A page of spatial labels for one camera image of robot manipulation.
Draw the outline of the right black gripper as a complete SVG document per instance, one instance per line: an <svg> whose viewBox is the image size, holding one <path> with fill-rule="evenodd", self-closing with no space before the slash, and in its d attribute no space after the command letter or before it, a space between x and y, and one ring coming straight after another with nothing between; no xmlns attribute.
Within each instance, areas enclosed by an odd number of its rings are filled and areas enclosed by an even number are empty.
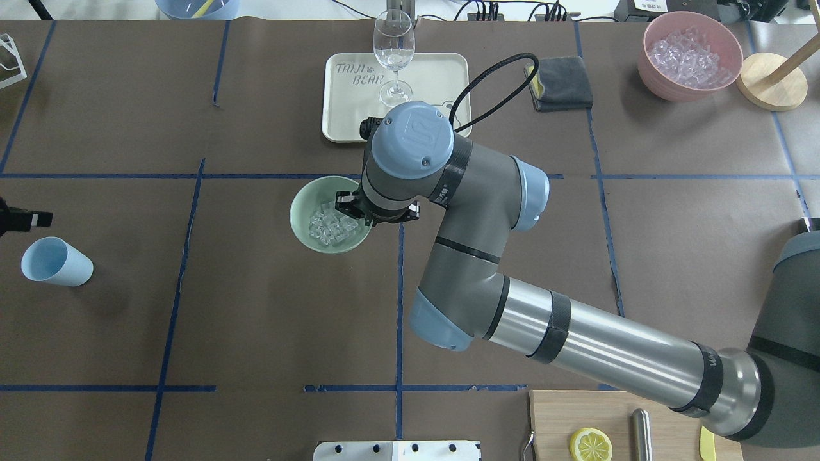
<svg viewBox="0 0 820 461"><path fill-rule="evenodd" d="M349 218L363 220L367 227L416 221L421 216L420 204L416 200L399 209L387 209L372 202L363 191L337 191L334 207Z"/></svg>

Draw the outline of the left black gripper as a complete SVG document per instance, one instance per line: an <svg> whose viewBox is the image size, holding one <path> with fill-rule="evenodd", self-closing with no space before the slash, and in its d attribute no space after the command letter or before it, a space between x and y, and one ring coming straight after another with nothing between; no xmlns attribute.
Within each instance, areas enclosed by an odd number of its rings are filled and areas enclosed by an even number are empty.
<svg viewBox="0 0 820 461"><path fill-rule="evenodd" d="M50 212L23 212L20 208L9 207L6 200L1 198L1 237L9 232L23 232L23 229L50 227L52 222L53 214Z"/></svg>

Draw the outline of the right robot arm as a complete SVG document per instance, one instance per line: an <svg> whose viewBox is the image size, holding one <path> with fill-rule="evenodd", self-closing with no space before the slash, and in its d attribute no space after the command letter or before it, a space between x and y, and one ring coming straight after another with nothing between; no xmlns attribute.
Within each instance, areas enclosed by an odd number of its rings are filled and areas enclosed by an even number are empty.
<svg viewBox="0 0 820 461"><path fill-rule="evenodd" d="M643 180L650 191L616 218L633 240L635 285L653 301L625 315L618 256L611 243L606 186L591 191L605 239L583 239L571 215L565 239L527 245L551 275L503 273L515 232L545 220L550 176L513 155L460 135L453 117L408 102L369 117L361 182L342 190L336 208L367 228L419 218L418 199L442 207L424 274L408 307L407 326L451 351L483 339L541 364L563 368L699 419L720 437L773 448L818 444L818 233L785 243L767 291L758 248L780 234L772 212L797 214L782 180Z"/></svg>

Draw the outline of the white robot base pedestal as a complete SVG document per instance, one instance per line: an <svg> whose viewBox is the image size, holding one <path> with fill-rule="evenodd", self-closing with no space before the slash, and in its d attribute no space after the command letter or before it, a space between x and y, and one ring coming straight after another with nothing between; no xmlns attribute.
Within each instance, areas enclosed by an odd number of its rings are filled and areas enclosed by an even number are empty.
<svg viewBox="0 0 820 461"><path fill-rule="evenodd" d="M326 441L313 460L481 460L478 441Z"/></svg>

